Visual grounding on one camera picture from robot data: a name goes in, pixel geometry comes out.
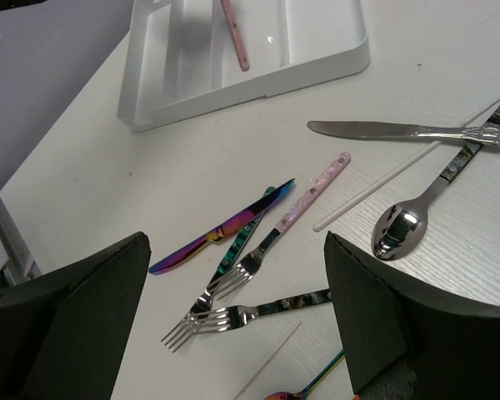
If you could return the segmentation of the iridescent gold spoon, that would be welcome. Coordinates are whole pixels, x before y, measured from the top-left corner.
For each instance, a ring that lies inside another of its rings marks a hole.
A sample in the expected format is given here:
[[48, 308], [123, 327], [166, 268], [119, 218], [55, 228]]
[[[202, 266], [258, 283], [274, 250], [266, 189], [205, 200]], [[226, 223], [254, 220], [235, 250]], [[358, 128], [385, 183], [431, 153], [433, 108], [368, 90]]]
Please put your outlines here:
[[300, 400], [307, 399], [312, 390], [344, 359], [344, 351], [341, 350], [327, 366], [302, 390], [299, 392], [281, 391], [272, 393], [264, 400]]

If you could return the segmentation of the silver spoon dark handle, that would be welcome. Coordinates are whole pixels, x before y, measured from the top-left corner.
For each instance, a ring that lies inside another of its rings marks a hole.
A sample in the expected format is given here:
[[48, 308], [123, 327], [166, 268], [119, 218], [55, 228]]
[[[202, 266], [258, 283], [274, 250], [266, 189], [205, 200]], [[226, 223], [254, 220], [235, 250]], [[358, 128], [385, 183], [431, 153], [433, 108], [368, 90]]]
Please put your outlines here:
[[427, 231], [428, 209], [432, 202], [484, 146], [500, 146], [500, 105], [480, 127], [425, 128], [420, 136], [466, 143], [421, 195], [392, 205], [377, 220], [372, 232], [372, 253], [380, 260], [392, 261], [408, 255]]

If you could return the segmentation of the green handle fork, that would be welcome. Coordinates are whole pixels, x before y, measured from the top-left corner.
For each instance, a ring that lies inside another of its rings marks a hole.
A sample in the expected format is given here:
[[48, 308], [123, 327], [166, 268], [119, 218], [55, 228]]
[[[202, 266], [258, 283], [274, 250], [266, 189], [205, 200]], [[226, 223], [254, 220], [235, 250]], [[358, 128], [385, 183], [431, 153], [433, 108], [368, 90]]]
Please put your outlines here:
[[195, 300], [194, 304], [187, 311], [184, 317], [176, 324], [162, 339], [168, 349], [175, 353], [186, 341], [186, 336], [198, 324], [198, 314], [210, 311], [213, 307], [213, 300], [216, 296], [221, 279], [235, 265], [238, 256], [244, 249], [249, 238], [253, 235], [256, 227], [261, 222], [265, 212], [258, 214], [252, 221], [244, 225], [237, 233], [231, 246], [223, 256], [221, 262], [217, 265], [217, 270], [210, 279], [204, 292]]

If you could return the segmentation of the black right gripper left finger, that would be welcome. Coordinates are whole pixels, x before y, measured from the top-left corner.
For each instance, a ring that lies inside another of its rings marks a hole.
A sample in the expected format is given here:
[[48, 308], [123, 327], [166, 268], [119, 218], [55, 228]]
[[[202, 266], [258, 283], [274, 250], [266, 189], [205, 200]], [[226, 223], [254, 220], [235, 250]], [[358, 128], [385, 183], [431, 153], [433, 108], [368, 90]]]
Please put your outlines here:
[[109, 399], [151, 257], [136, 232], [0, 290], [0, 399]]

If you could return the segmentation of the pink handle fork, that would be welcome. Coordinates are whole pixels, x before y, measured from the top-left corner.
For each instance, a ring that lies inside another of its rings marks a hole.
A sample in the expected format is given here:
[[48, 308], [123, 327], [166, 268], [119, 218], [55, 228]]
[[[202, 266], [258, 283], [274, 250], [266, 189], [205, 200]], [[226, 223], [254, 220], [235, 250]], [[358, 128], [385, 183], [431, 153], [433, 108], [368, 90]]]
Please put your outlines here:
[[216, 287], [215, 298], [224, 299], [248, 283], [263, 265], [267, 251], [305, 213], [329, 184], [351, 162], [349, 152], [342, 152], [336, 160], [312, 183], [310, 188], [280, 218], [270, 233], [228, 271]]

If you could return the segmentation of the iridescent rainbow knife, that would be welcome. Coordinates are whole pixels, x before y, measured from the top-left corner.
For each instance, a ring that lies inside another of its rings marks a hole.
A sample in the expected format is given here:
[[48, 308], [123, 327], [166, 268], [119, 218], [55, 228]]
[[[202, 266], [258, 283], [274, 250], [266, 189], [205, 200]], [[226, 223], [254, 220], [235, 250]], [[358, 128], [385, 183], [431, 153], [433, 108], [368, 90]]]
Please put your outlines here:
[[248, 205], [246, 208], [237, 212], [210, 231], [205, 232], [202, 236], [166, 256], [164, 259], [155, 262], [148, 269], [148, 272], [152, 275], [166, 273], [182, 263], [185, 263], [189, 258], [195, 256], [209, 243], [219, 243], [234, 233], [237, 233], [243, 228], [244, 225], [250, 223], [257, 216], [265, 213], [268, 209], [278, 203], [279, 200], [289, 192], [294, 183], [295, 178], [287, 180], [269, 194], [264, 197], [260, 197], [256, 202]]

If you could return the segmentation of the silver spoon pink handle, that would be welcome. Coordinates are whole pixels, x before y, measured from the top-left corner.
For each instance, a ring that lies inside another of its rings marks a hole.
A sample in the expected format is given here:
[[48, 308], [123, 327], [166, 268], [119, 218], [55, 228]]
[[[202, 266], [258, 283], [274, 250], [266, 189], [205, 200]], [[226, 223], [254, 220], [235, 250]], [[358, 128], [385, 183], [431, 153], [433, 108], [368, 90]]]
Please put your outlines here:
[[230, 0], [221, 0], [220, 3], [235, 48], [238, 65], [242, 72], [247, 72], [250, 69], [250, 62], [232, 2]]

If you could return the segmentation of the silver ornate butter knife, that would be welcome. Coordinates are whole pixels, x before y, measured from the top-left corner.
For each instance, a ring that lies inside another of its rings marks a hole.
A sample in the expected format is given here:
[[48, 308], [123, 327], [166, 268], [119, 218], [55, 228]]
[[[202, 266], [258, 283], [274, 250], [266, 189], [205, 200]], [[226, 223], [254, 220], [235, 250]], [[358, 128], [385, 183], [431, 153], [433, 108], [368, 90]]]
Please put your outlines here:
[[325, 136], [352, 140], [466, 140], [500, 146], [500, 126], [432, 127], [415, 124], [366, 121], [309, 121], [307, 127]]

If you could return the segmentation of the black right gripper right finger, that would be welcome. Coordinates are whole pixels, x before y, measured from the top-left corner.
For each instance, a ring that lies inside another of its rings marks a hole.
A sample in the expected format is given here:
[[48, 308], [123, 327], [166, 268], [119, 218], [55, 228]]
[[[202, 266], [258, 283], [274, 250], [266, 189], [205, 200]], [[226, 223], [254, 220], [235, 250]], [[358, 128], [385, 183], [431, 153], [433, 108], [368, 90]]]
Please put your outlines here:
[[500, 399], [500, 306], [442, 290], [329, 233], [328, 286], [361, 399]]

